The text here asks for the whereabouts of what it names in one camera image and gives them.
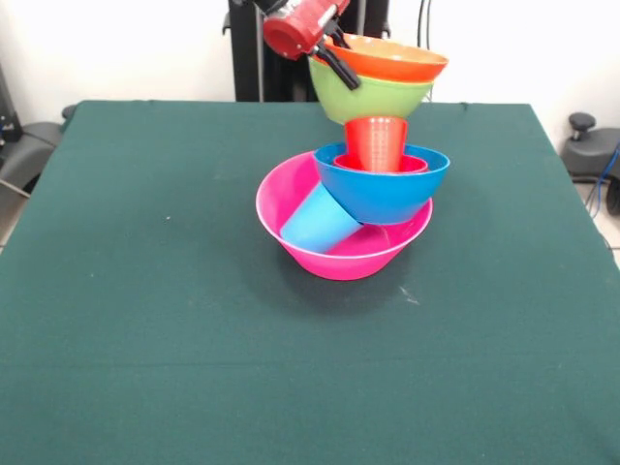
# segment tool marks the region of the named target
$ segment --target pink bowl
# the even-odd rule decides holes
[[[287,242],[278,232],[318,182],[313,152],[294,156],[264,178],[256,195],[256,209],[264,228],[294,259],[325,279],[351,281],[376,273],[426,229],[433,213],[433,200],[429,200],[407,223],[365,225],[326,254],[309,252]]]

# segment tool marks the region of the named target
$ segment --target green tablecloth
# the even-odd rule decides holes
[[[260,226],[315,105],[86,103],[0,257],[2,464],[620,460],[620,279],[526,106],[422,106],[452,167],[380,274]]]

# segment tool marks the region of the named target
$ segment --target bowl rim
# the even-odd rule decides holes
[[[420,64],[420,65],[429,65],[432,67],[438,67],[438,66],[446,66],[448,65],[448,63],[450,62],[450,60],[443,54],[441,53],[437,53],[436,51],[433,50],[428,50],[426,48],[422,48],[420,46],[409,46],[407,44],[402,44],[400,42],[397,41],[393,41],[391,39],[382,39],[382,38],[378,38],[378,37],[366,37],[366,36],[360,36],[359,34],[350,34],[350,33],[345,33],[345,40],[349,38],[349,39],[353,39],[354,41],[356,41],[357,39],[370,39],[370,42],[389,42],[391,44],[397,44],[398,46],[402,46],[404,48],[412,48],[415,50],[421,50],[429,55],[433,55],[433,57],[438,58],[438,61],[432,61],[432,62],[427,62],[427,61],[417,61],[417,60],[408,60],[406,58],[403,58],[402,60],[400,60],[400,63],[406,63],[406,64]],[[354,54],[357,56],[365,56],[365,57],[370,57],[372,59],[376,59],[376,60],[389,60],[388,57],[386,56],[376,56],[376,55],[368,55],[366,53],[361,53],[357,50],[355,50],[354,48],[343,48],[341,46],[337,46],[334,43],[331,43],[330,41],[325,41],[325,46],[328,48],[337,48],[338,50],[344,50],[345,53],[350,53],[350,54]]]
[[[293,160],[297,159],[297,158],[302,158],[302,157],[311,157],[315,163],[317,163],[316,158],[314,158],[314,152],[315,150],[309,151],[309,152],[304,152],[304,153],[300,153],[298,155],[294,155],[291,158],[288,158],[287,160],[283,161],[282,163],[278,164],[277,166],[275,166],[273,169],[271,169],[271,171],[264,177],[263,181],[261,181],[261,184],[259,185],[259,189],[257,190],[256,193],[256,199],[255,199],[255,207],[256,207],[256,212],[259,216],[259,220],[261,221],[261,224],[263,225],[263,227],[267,230],[267,232],[269,234],[271,234],[278,242],[280,242],[281,244],[286,245],[287,247],[290,247],[294,250],[296,250],[297,252],[301,252],[305,255],[311,255],[313,257],[318,257],[318,258],[322,258],[322,259],[335,259],[335,260],[360,260],[360,259],[371,259],[374,257],[381,257],[383,255],[387,255],[390,254],[392,252],[397,252],[398,250],[406,247],[407,245],[409,245],[411,242],[413,242],[414,240],[416,240],[428,227],[428,224],[430,223],[431,218],[433,217],[433,211],[434,211],[434,202],[432,199],[429,199],[428,201],[426,201],[424,203],[424,205],[422,206],[422,208],[419,210],[418,213],[416,213],[416,215],[418,215],[424,208],[426,208],[426,206],[428,205],[428,215],[426,215],[426,218],[424,218],[424,222],[421,226],[421,228],[418,229],[418,231],[413,234],[411,237],[405,239],[404,241],[400,242],[397,245],[394,245],[393,247],[390,247],[389,249],[386,250],[382,250],[381,252],[374,252],[372,254],[365,254],[365,255],[330,255],[330,254],[320,254],[318,252],[312,252],[310,250],[306,250],[303,249],[301,247],[298,247],[294,244],[292,244],[291,242],[284,240],[282,238],[282,236],[280,236],[279,234],[277,234],[266,222],[265,218],[263,217],[263,214],[261,213],[261,208],[260,208],[260,202],[259,202],[259,198],[261,197],[261,192],[264,189],[264,186],[266,185],[266,181],[269,178],[269,176],[271,175],[271,173],[276,170],[277,168],[283,167],[288,163],[291,163]]]
[[[313,66],[319,66],[319,67],[324,67],[324,68],[328,68],[331,71],[331,68],[329,68],[329,66],[326,63],[321,62],[316,56],[308,56],[308,60],[310,61],[310,69],[312,69]],[[379,79],[376,77],[370,77],[370,76],[365,76],[365,75],[361,75],[361,74],[357,74],[357,76],[362,80],[362,82],[369,81],[371,84],[374,85],[381,85],[384,87],[392,87],[392,88],[417,88],[417,87],[428,87],[430,88],[433,83],[435,82],[434,80],[429,80],[427,82],[408,82],[408,81],[402,81],[402,80],[389,80],[389,79]]]
[[[324,148],[328,148],[328,147],[332,147],[332,146],[344,146],[344,150],[346,152],[347,150],[347,143],[346,142],[333,142],[333,143],[328,143],[326,145],[323,145],[321,147],[319,147],[318,149],[314,150],[312,152],[312,156],[314,157],[315,162],[317,162],[317,164],[320,164],[324,167],[327,167],[328,169],[332,169],[332,170],[339,170],[339,171],[354,171],[357,175],[361,175],[364,177],[377,177],[377,176],[386,176],[386,177],[409,177],[409,176],[432,176],[432,175],[436,175],[438,172],[442,172],[442,171],[446,171],[451,164],[450,158],[448,158],[448,156],[444,155],[442,152],[440,152],[439,150],[433,150],[432,148],[428,148],[428,147],[423,147],[421,145],[413,145],[412,143],[406,143],[405,144],[405,150],[403,152],[403,155],[409,155],[407,153],[407,148],[408,147],[414,147],[414,148],[421,148],[423,150],[426,150],[428,152],[433,152],[436,155],[439,155],[443,160],[444,160],[444,164],[440,167],[437,168],[436,170],[428,170],[428,171],[422,171],[422,172],[409,172],[409,171],[401,171],[401,172],[372,172],[372,171],[365,171],[365,170],[351,170],[348,168],[340,168],[337,167],[333,164],[329,164],[327,162],[324,162],[323,160],[319,160],[317,158],[317,152],[319,150],[322,150]],[[339,153],[338,155],[336,155],[334,157],[337,158],[341,155],[344,155],[345,152],[343,153]],[[411,157],[417,157],[417,158],[421,158],[420,156],[417,155],[409,155]]]

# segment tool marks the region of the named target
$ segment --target black stand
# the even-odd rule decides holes
[[[291,61],[263,40],[263,22],[252,5],[229,0],[234,88],[238,102],[316,102],[307,60]],[[340,19],[345,32],[382,37],[388,31],[388,0],[352,0]],[[365,17],[363,24],[359,19]]]

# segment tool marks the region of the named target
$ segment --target blue bowl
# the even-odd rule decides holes
[[[345,143],[326,145],[314,153],[325,187],[351,216],[367,225],[398,225],[411,220],[439,188],[450,160],[429,148],[405,145],[405,155],[420,157],[428,171],[369,172],[335,167]]]

